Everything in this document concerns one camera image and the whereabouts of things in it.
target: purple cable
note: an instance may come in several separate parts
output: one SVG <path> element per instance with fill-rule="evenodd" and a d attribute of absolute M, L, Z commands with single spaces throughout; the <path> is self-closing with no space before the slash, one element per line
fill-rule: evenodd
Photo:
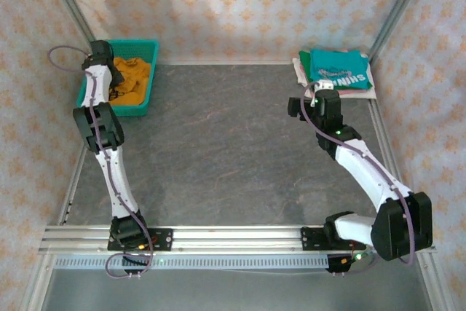
<path fill-rule="evenodd" d="M 67 67 L 62 67 L 58 64 L 56 64 L 55 62 L 53 62 L 53 59 L 52 59 L 52 53 L 56 50 L 56 49 L 61 49 L 61 48 L 66 48 L 66 49 L 73 49 L 73 50 L 78 50 L 82 53 L 84 53 L 85 55 L 88 55 L 87 52 L 85 52 L 84 50 L 81 50 L 79 49 L 78 47 L 72 47 L 70 45 L 58 45 L 56 47 L 53 47 L 52 49 L 49 50 L 49 52 L 47 53 L 47 57 L 49 58 L 49 61 L 50 63 L 56 67 L 56 68 L 59 68 L 61 69 L 62 71 L 67 71 L 67 72 L 71 72 L 71 73 L 85 73 L 87 75 L 89 75 L 91 78 L 92 78 L 92 91 L 91 91 L 91 99 L 89 101 L 89 112 L 90 112 L 90 116 L 91 116 L 91 119 L 92 119 L 92 123 L 94 124 L 94 128 L 95 128 L 95 137 L 97 139 L 97 145 L 98 145 L 98 148 L 100 151 L 103 152 L 103 155 L 105 157 L 105 160 L 106 160 L 106 163 L 107 163 L 107 171 L 108 171 L 108 181 L 110 182 L 110 186 L 111 188 L 113 189 L 114 193 L 115 193 L 115 196 L 116 198 L 118 199 L 118 201 L 120 202 L 120 204 L 123 206 L 123 208 L 126 209 L 126 211 L 131 215 L 131 217 L 134 219 L 134 221 L 136 221 L 136 223 L 139 225 L 139 227 L 142 229 L 143 233 L 144 233 L 144 236 L 146 236 L 147 238 L 147 241 L 149 243 L 149 255 L 145 255 L 145 254 L 128 254 L 128 253 L 116 253 L 112 256 L 110 256 L 108 259 L 107 259 L 107 262 L 105 264 L 105 271 L 107 273 L 107 275 L 111 278 L 114 278 L 114 279 L 125 279 L 125 278 L 131 278 L 133 276 L 132 273 L 130 273 L 129 275 L 114 275 L 113 273 L 110 272 L 109 268 L 108 268 L 108 265 L 110 264 L 110 261 L 117 257 L 117 256 L 124 256 L 124 257 L 127 257 L 127 258 L 142 258 L 142 259 L 148 259 L 147 261 L 147 265 L 144 267 L 143 270 L 141 271 L 138 271 L 138 277 L 140 277 L 141 275 L 143 275 L 144 273 L 146 273 L 151 264 L 152 264 L 152 260 L 154 258 L 154 245 L 152 243 L 152 238 L 151 238 L 151 235 L 149 234 L 149 231 L 147 230 L 146 226 L 142 223 L 141 220 L 139 220 L 139 218 L 131 211 L 131 209 L 127 206 L 127 204 L 124 202 L 124 200 L 121 198 L 121 193 L 118 192 L 117 190 L 117 187 L 115 186 L 115 183 L 114 183 L 114 179 L 113 179 L 113 176 L 111 174 L 111 162 L 110 162 L 110 156 L 108 155 L 107 151 L 104 149 L 103 145 L 102 145 L 102 138 L 100 136 L 100 129 L 99 129 L 99 124 L 98 124 L 98 120 L 97 120 L 97 117 L 95 115 L 95 111 L 94 111 L 94 100 L 95 100 L 95 91 L 97 89 L 97 81 L 96 81 L 96 78 L 94 75 L 92 75 L 92 73 L 88 72 L 88 71 L 83 71 L 83 70 L 80 70 L 80 69 L 72 69 L 72 68 L 67 68 Z"/>
<path fill-rule="evenodd" d="M 317 84 L 317 82 L 309 83 L 306 86 L 306 88 L 304 89 L 304 94 L 301 96 L 301 100 L 300 100 L 300 102 L 301 102 L 301 111 L 302 111 L 302 114 L 303 114 L 306 122 L 320 136 L 326 138 L 327 140 L 329 140 L 331 142 L 336 143 L 337 145 L 339 145 L 341 147 L 344 147 L 346 149 L 350 149 L 351 151 L 355 152 L 356 154 L 359 154 L 362 158 L 367 160 L 379 172 L 379 174 L 382 176 L 382 178 L 384 178 L 384 180 L 390 186 L 395 187 L 394 191 L 395 191 L 396 195 L 398 196 L 398 198 L 400 198 L 401 205 L 402 205 L 403 210 L 404 210 L 405 215 L 406 215 L 406 223 L 408 224 L 408 236 L 409 236 L 409 259 L 408 259 L 408 261 L 403 260 L 401 257 L 399 259 L 404 264 L 412 265 L 413 262 L 414 262 L 414 257 L 415 257 L 415 252 L 416 252 L 415 247 L 414 247 L 414 227 L 413 227 L 413 220 L 411 218 L 411 213 L 409 212 L 408 203 L 406 202 L 405 197 L 403 197 L 400 190 L 395 186 L 392 179 L 382 170 L 382 168 L 376 162 L 374 162 L 373 159 L 371 159 L 370 157 L 366 157 L 366 155 L 362 151 L 360 151 L 359 149 L 356 149 L 355 147 L 353 147 L 351 145 L 348 145 L 348 144 L 346 144 L 344 142 L 341 142 L 340 140 L 338 140 L 336 138 L 331 137 L 330 135 L 325 134 L 323 131 L 319 130 L 319 128 L 316 127 L 315 124 L 311 121 L 311 119 L 307 115 L 306 109 L 304 107 L 304 98 L 305 98 L 305 95 L 306 95 L 306 91 L 308 89 L 310 89 L 311 87 L 313 87 L 314 85 L 316 85 L 316 84 Z"/>

